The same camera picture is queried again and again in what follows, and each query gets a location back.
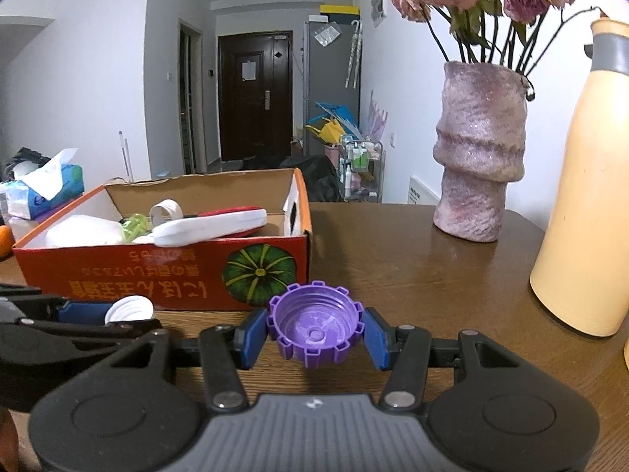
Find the yellow bag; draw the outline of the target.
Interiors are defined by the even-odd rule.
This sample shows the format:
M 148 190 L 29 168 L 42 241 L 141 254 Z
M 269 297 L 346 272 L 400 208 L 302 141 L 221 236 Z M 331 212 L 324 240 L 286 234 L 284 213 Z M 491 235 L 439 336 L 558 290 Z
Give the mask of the yellow bag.
M 340 144 L 341 139 L 346 135 L 346 131 L 344 131 L 341 123 L 339 123 L 338 120 L 331 120 L 330 118 L 324 118 L 324 125 L 321 128 L 307 125 L 306 129 L 327 146 Z

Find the purple ribbed lid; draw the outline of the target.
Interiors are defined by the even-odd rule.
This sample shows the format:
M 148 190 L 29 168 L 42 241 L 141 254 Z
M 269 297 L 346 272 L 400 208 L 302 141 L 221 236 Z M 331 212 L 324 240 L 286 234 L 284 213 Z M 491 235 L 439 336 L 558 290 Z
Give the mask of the purple ribbed lid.
M 344 287 L 321 280 L 291 284 L 269 302 L 268 333 L 280 356 L 307 369 L 340 364 L 362 339 L 364 306 Z

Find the blue tissue pack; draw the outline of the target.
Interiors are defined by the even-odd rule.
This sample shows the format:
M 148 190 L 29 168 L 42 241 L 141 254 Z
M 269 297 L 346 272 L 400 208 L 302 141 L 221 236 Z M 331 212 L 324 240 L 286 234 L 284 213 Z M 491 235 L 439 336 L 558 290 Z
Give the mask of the blue tissue pack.
M 84 193 L 83 171 L 74 163 L 78 149 L 65 148 L 36 171 L 1 183 L 9 216 L 34 219 Z

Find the dried pink roses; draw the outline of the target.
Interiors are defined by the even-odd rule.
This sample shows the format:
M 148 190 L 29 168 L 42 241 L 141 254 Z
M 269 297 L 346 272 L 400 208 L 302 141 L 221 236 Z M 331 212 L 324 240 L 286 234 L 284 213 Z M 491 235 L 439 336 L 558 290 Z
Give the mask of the dried pink roses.
M 560 32 L 575 18 L 590 12 L 601 13 L 590 6 L 570 15 L 565 12 L 576 0 L 391 0 L 400 16 L 425 24 L 431 36 L 434 14 L 449 26 L 463 63 L 496 64 L 526 78 L 548 51 L 535 51 L 547 17 L 557 12 L 559 24 L 548 39 L 553 44 Z

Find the cream thermos jug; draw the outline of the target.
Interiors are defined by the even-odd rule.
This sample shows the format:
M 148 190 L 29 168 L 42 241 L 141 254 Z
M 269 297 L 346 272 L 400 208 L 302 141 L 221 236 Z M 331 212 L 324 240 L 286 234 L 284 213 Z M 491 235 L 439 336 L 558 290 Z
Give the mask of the cream thermos jug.
M 607 338 L 628 313 L 628 26 L 604 17 L 592 32 L 592 66 L 530 286 L 557 319 Z

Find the dark brown door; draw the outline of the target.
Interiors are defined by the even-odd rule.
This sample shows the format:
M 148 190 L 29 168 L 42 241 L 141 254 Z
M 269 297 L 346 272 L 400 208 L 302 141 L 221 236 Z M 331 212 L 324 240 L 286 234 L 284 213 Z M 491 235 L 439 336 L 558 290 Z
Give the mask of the dark brown door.
M 223 35 L 217 45 L 222 159 L 288 156 L 293 139 L 292 33 Z

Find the white round lid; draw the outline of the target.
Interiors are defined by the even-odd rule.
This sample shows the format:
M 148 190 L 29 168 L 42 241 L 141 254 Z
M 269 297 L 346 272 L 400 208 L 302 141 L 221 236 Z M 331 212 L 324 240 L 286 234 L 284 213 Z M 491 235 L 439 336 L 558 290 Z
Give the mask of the white round lid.
M 154 305 L 142 295 L 123 297 L 105 313 L 105 324 L 148 321 L 154 316 Z

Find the grey refrigerator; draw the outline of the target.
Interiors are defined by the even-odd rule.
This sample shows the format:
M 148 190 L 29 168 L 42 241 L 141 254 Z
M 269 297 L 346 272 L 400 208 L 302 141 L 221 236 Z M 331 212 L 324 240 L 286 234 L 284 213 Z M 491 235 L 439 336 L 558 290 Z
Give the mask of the grey refrigerator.
M 316 103 L 345 105 L 359 120 L 359 84 L 346 87 L 354 27 L 352 24 L 304 24 L 304 125 L 323 114 Z

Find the white tape roll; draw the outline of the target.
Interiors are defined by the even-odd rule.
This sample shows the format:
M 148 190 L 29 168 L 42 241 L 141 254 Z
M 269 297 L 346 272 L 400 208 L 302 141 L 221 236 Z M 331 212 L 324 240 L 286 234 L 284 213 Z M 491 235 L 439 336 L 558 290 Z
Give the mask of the white tape roll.
M 151 226 L 157 227 L 167 222 L 178 221 L 183 218 L 183 212 L 177 201 L 164 199 L 150 208 L 148 218 Z

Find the pink textured vase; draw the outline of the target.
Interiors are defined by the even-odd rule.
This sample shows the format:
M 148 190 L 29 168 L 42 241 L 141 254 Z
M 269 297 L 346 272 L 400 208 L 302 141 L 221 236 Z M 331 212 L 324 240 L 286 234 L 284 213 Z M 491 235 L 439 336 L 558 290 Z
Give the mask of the pink textured vase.
M 433 223 L 476 243 L 498 240 L 506 188 L 524 177 L 529 82 L 488 63 L 448 62 L 434 160 L 442 165 Z

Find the black bag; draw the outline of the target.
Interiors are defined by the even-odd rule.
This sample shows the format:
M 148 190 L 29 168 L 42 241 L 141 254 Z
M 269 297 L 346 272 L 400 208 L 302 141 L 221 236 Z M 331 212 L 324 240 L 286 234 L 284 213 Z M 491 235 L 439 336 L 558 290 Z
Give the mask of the black bag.
M 336 167 L 323 155 L 290 157 L 253 157 L 242 161 L 241 171 L 298 168 L 305 181 L 311 203 L 341 203 L 343 197 Z

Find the orange cardboard box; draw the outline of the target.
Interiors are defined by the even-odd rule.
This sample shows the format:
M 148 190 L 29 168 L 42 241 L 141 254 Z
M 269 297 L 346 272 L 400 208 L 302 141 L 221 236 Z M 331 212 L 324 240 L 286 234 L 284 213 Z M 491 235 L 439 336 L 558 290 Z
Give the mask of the orange cardboard box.
M 14 246 L 32 286 L 84 302 L 143 295 L 163 310 L 250 310 L 309 279 L 300 170 L 110 183 Z

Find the cream bear mug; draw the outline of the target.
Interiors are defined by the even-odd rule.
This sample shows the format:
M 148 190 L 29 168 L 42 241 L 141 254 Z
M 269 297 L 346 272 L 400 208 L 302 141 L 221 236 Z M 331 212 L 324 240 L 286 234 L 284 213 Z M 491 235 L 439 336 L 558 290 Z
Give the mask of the cream bear mug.
M 627 339 L 623 346 L 623 360 L 625 361 L 627 370 L 629 370 L 629 339 Z

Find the orange fruit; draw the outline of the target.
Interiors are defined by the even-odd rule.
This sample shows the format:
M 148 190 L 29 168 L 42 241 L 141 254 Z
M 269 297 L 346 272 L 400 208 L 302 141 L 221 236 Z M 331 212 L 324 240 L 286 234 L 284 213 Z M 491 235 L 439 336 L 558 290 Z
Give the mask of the orange fruit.
M 0 226 L 0 259 L 3 260 L 12 254 L 14 245 L 14 237 L 11 228 L 8 225 Z

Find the black and white appliance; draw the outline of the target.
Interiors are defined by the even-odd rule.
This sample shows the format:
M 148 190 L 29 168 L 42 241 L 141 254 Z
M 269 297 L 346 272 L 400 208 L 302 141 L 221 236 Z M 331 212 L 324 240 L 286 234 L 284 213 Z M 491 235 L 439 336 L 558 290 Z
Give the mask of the black and white appliance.
M 40 152 L 22 147 L 15 156 L 9 158 L 3 166 L 2 179 L 14 181 L 36 171 L 50 160 Z

